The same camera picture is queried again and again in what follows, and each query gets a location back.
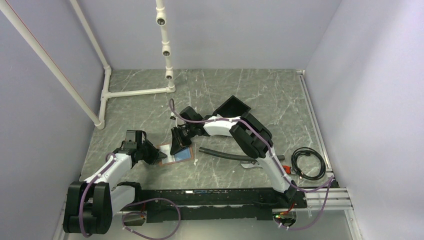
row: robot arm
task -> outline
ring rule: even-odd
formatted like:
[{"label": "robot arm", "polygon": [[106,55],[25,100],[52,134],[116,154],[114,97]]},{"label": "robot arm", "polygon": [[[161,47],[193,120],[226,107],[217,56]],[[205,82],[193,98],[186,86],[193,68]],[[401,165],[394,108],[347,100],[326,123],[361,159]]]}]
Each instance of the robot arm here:
[{"label": "robot arm", "polygon": [[105,234],[112,217],[123,207],[138,202],[136,192],[141,186],[136,182],[121,182],[119,179],[140,160],[155,164],[166,155],[146,139],[146,133],[138,130],[126,131],[121,147],[109,155],[107,162],[84,181],[74,181],[68,188],[63,218],[66,233],[81,233],[79,215],[83,204],[82,219],[86,233]]},{"label": "robot arm", "polygon": [[[235,96],[231,96],[222,104],[212,115],[202,117],[192,107],[188,106],[179,114],[182,118],[191,121],[214,120],[217,118],[228,118],[230,121],[210,121],[207,123],[188,123],[179,125],[172,129],[171,154],[176,154],[185,147],[192,144],[191,138],[194,136],[214,136],[222,135],[233,137],[243,152],[252,159],[257,160],[265,173],[268,175],[272,188],[280,197],[279,200],[284,203],[291,203],[296,189],[290,186],[288,179],[292,184],[291,177],[282,172],[276,166],[271,156],[274,156],[275,149],[272,142],[272,134],[259,122],[251,113],[250,107],[244,104]],[[268,147],[253,134],[244,124],[237,120],[247,122],[267,143],[271,146],[271,152]]]}]

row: black hose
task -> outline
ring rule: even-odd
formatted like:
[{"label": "black hose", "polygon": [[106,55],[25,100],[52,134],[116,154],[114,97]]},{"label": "black hose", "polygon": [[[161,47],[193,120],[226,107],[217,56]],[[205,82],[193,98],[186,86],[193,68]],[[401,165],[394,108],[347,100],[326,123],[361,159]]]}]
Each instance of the black hose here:
[{"label": "black hose", "polygon": [[[319,163],[321,165],[321,168],[319,170],[319,173],[316,176],[308,176],[302,172],[302,170],[298,166],[298,158],[300,156],[310,156],[314,155],[318,158]],[[307,180],[320,180],[324,177],[326,174],[326,163],[324,162],[324,158],[314,149],[310,147],[300,147],[296,150],[294,150],[293,154],[291,155],[291,169],[300,177],[307,179]]]},{"label": "black hose", "polygon": [[[218,158],[223,158],[223,159],[256,162],[256,159],[250,158],[248,156],[235,155],[235,154],[215,151],[215,150],[212,150],[212,149],[209,149],[209,148],[204,148],[204,147],[199,147],[199,152],[207,154],[207,155],[215,156],[215,157],[218,157]],[[277,158],[280,161],[283,161],[285,159],[284,155],[278,155]]]}]

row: marble surface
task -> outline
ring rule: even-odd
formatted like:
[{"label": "marble surface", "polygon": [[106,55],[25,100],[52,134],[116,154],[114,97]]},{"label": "marble surface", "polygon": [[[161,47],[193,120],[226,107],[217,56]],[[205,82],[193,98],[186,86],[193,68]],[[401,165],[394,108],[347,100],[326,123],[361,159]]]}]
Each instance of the marble surface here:
[{"label": "marble surface", "polygon": [[[154,145],[170,143],[171,111],[168,100],[174,98],[175,109],[192,106],[202,116],[211,114],[231,95],[249,105],[250,111],[272,133],[278,155],[284,154],[284,165],[299,147],[320,152],[307,103],[294,69],[190,69],[174,72],[176,92],[112,98],[106,106],[106,127],[95,128],[80,179],[83,180],[105,163],[105,155],[120,146],[126,130],[144,130]],[[114,70],[109,91],[133,91],[163,88],[167,85],[164,71]],[[209,189],[270,187],[261,168],[244,169],[240,162],[198,152],[205,147],[225,153],[243,152],[236,142],[225,136],[192,139],[194,160],[166,166],[148,165],[144,161],[128,171],[122,181],[141,183],[143,189]],[[298,162],[303,171],[316,175],[319,162],[313,156],[302,156]],[[299,186],[313,187],[324,183],[293,178]]]}]

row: white wall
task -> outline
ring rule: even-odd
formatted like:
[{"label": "white wall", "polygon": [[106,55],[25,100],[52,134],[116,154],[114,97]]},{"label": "white wall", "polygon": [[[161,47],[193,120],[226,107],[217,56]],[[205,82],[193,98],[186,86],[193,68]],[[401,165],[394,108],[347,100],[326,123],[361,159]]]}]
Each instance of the white wall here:
[{"label": "white wall", "polygon": [[367,240],[424,239],[424,2],[343,0],[306,68]]},{"label": "white wall", "polygon": [[[305,69],[341,0],[166,0],[174,68]],[[115,69],[164,69],[154,0],[80,0]]]},{"label": "white wall", "polygon": [[[67,0],[9,0],[88,105],[103,68]],[[0,239],[52,239],[94,125],[0,12]]]}]

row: white pvc pipe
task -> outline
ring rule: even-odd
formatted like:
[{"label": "white pvc pipe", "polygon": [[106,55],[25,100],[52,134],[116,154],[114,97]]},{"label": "white pvc pipe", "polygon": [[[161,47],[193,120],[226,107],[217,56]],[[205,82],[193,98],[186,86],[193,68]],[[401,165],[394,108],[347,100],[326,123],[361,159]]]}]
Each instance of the white pvc pipe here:
[{"label": "white pvc pipe", "polygon": [[84,99],[78,94],[75,88],[68,81],[66,76],[62,73],[56,63],[52,60],[49,54],[44,50],[40,45],[34,35],[30,30],[25,26],[24,22],[19,18],[16,12],[13,10],[12,6],[6,0],[0,0],[0,11],[6,16],[6,18],[12,23],[15,29],[20,33],[20,35],[26,40],[26,42],[31,46],[34,52],[40,57],[44,64],[50,69],[54,76],[59,80],[59,82],[64,86],[68,93],[73,97],[73,99],[79,104],[79,106],[84,110],[84,112],[90,117],[94,124],[100,125],[101,122],[86,104]]},{"label": "white pvc pipe", "polygon": [[[167,29],[167,14],[165,12],[165,5],[163,0],[156,0],[156,22],[159,19],[163,19],[165,23],[160,25],[160,34],[162,35],[162,49],[167,49],[171,53],[170,40],[168,39],[168,29]],[[172,67],[171,54],[165,55],[166,61],[166,72],[165,79],[168,80],[168,90],[169,93],[175,92],[174,85],[174,70]]]},{"label": "white pvc pipe", "polygon": [[88,35],[88,38],[90,39],[95,52],[97,53],[98,57],[100,58],[101,63],[103,64],[103,68],[107,68],[109,66],[108,61],[106,61],[105,55],[102,52],[102,49],[99,46],[99,43],[97,42],[96,38],[94,37],[94,34],[90,28],[89,23],[87,22],[86,17],[83,14],[83,11],[81,10],[80,5],[78,4],[77,0],[70,0],[70,3],[72,4],[73,9],[76,12],[76,15],[78,16],[79,20],[82,23],[82,26],[84,27],[85,32]]},{"label": "white pvc pipe", "polygon": [[168,87],[164,87],[164,88],[136,90],[136,91],[108,92],[106,96],[108,98],[117,98],[117,97],[129,97],[129,96],[146,95],[146,94],[161,94],[161,93],[170,93],[170,90]]},{"label": "white pvc pipe", "polygon": [[106,95],[109,92],[109,80],[111,79],[112,69],[111,66],[107,66],[104,69],[104,81],[103,81],[103,90],[101,91],[100,97],[100,111],[98,112],[98,118],[100,119],[101,125],[96,126],[98,129],[105,128],[105,112],[106,112],[106,103],[108,102],[108,98]]},{"label": "white pvc pipe", "polygon": [[156,0],[156,7],[158,9],[164,8],[164,1],[163,0]]},{"label": "white pvc pipe", "polygon": [[160,34],[162,35],[162,42],[164,44],[169,44],[170,43],[170,40],[168,38],[167,25],[160,26]]}]

